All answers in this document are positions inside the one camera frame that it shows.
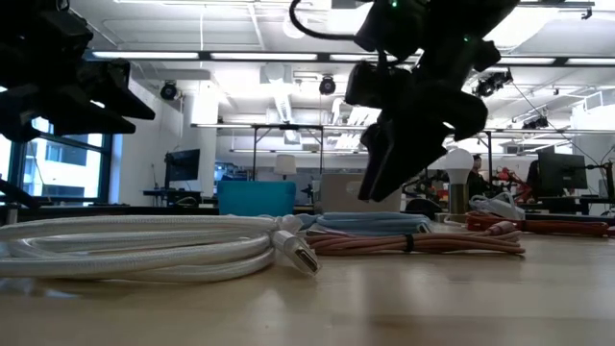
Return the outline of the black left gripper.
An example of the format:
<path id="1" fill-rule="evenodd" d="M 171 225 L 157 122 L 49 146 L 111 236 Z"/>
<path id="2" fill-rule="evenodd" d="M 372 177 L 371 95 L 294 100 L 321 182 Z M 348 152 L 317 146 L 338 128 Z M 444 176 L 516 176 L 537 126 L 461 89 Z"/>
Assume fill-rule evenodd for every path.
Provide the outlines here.
<path id="1" fill-rule="evenodd" d="M 70 0 L 0 0 L 0 86 L 34 83 L 47 69 L 65 69 L 82 59 L 93 33 L 84 18 L 70 11 Z M 0 134 L 11 141 L 42 135 L 39 117 L 58 136 L 133 134 L 124 117 L 154 119 L 156 114 L 129 89 L 131 64 L 123 59 L 83 62 L 77 80 L 92 101 L 61 95 L 43 100 L 36 90 L 0 92 Z"/>

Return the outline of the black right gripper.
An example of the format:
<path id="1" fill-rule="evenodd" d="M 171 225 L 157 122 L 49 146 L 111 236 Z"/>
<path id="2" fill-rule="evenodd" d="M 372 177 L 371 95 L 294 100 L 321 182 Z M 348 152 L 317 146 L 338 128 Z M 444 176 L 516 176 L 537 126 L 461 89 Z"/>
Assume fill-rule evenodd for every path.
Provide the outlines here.
<path id="1" fill-rule="evenodd" d="M 385 121 L 423 124 L 398 128 L 393 122 L 374 123 L 363 132 L 360 143 L 368 162 L 358 199 L 369 201 L 372 192 L 372 200 L 380 202 L 398 190 L 446 154 L 442 143 L 449 133 L 461 140 L 481 132 L 487 107 L 463 86 L 471 71 L 482 72 L 499 60 L 493 41 L 464 37 L 423 53 L 409 70 L 381 49 L 374 62 L 357 62 L 345 91 L 347 104 L 379 109 Z"/>

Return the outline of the beige plastic bin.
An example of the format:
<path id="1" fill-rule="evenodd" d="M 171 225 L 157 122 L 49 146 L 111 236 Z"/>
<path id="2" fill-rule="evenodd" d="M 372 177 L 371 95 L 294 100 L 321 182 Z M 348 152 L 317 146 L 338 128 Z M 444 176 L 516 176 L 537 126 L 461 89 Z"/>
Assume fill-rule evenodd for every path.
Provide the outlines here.
<path id="1" fill-rule="evenodd" d="M 362 201 L 358 193 L 362 174 L 328 173 L 319 181 L 314 192 L 314 206 L 319 212 L 399 212 L 402 209 L 402 191 L 398 189 L 381 202 Z"/>

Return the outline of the white bulb brass lamp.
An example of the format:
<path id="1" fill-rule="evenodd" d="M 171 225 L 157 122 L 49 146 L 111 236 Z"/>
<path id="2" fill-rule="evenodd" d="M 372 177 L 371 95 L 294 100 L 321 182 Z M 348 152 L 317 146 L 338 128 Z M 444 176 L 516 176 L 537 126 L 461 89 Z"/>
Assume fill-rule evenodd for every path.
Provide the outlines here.
<path id="1" fill-rule="evenodd" d="M 468 178 L 474 167 L 474 157 L 465 149 L 454 149 L 444 158 L 448 175 L 448 209 L 436 215 L 436 220 L 449 226 L 465 228 L 470 211 L 470 187 Z"/>

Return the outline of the person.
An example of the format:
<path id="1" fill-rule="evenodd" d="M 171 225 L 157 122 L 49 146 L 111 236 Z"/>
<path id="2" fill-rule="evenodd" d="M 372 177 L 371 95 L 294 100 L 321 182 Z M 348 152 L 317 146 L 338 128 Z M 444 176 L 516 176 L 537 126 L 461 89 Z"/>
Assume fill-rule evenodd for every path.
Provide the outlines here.
<path id="1" fill-rule="evenodd" d="M 481 156 L 474 155 L 473 160 L 473 167 L 467 179 L 468 192 L 470 197 L 474 197 L 476 195 L 483 195 L 489 189 L 487 181 L 485 181 L 480 174 L 482 163 Z"/>

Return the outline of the white lampshade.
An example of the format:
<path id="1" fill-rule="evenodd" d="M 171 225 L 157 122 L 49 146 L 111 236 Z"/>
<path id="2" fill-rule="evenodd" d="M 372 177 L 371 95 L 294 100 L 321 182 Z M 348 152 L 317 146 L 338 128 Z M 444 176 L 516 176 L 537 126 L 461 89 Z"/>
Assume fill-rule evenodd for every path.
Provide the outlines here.
<path id="1" fill-rule="evenodd" d="M 296 175 L 296 158 L 288 154 L 278 154 L 276 156 L 274 173 L 281 176 L 284 181 L 286 181 L 289 176 Z"/>

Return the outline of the black computer monitor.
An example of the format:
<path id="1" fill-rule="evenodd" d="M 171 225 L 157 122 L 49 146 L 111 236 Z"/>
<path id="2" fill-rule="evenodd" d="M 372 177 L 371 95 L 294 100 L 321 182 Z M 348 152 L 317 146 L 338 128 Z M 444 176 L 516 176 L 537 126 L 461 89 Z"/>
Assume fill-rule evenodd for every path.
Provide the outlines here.
<path id="1" fill-rule="evenodd" d="M 164 156 L 165 183 L 198 179 L 200 150 L 170 152 Z"/>
<path id="2" fill-rule="evenodd" d="M 587 189 L 585 157 L 556 153 L 539 153 L 541 186 L 549 190 Z"/>

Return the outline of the teal plastic bin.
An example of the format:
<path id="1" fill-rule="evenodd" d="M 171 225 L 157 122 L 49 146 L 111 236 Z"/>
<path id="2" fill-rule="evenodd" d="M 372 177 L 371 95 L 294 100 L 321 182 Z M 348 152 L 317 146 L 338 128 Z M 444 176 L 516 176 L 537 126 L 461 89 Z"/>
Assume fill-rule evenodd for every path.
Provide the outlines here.
<path id="1" fill-rule="evenodd" d="M 290 181 L 222 181 L 217 185 L 220 214 L 285 216 L 293 213 L 296 185 Z"/>

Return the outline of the overhead light bar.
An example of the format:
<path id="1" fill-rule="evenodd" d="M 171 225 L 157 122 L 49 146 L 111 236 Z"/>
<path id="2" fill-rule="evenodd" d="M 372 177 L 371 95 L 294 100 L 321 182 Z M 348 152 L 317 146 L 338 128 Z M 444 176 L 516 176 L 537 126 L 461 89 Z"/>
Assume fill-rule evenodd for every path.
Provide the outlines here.
<path id="1" fill-rule="evenodd" d="M 84 58 L 92 61 L 124 59 L 147 62 L 376 62 L 377 54 L 359 53 L 293 53 L 239 51 L 103 51 L 87 50 Z M 615 67 L 613 57 L 555 57 L 503 55 L 500 66 L 519 67 Z"/>

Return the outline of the dark window frame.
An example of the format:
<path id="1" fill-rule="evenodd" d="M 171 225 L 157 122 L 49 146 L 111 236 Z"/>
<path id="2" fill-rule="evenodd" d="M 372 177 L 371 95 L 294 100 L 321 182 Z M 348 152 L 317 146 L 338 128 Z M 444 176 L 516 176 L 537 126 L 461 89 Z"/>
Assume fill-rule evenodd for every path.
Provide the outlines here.
<path id="1" fill-rule="evenodd" d="M 27 143 L 0 134 L 0 179 L 42 206 L 88 206 L 109 200 L 112 136 L 55 134 L 37 118 L 41 136 Z"/>

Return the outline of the black metal workstation frame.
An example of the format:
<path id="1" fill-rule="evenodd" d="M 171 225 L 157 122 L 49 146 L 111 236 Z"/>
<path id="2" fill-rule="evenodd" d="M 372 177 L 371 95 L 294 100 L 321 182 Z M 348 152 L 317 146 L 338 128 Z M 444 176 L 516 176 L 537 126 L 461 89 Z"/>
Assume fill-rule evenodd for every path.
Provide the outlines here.
<path id="1" fill-rule="evenodd" d="M 259 129 L 275 129 L 280 131 L 308 131 L 314 130 L 323 134 L 326 131 L 337 132 L 350 132 L 350 133 L 362 133 L 368 127 L 366 126 L 340 126 L 340 125 L 309 125 L 309 124 L 243 124 L 243 123 L 224 123 L 224 124 L 191 124 L 192 128 L 202 129 L 216 129 L 216 130 L 243 130 L 251 129 L 258 131 Z M 486 134 L 492 136 L 493 134 L 546 134 L 546 135 L 615 135 L 615 130 L 588 130 L 588 129 L 499 129 L 499 128 L 485 128 L 479 131 L 477 134 L 472 135 L 477 137 L 479 134 Z"/>

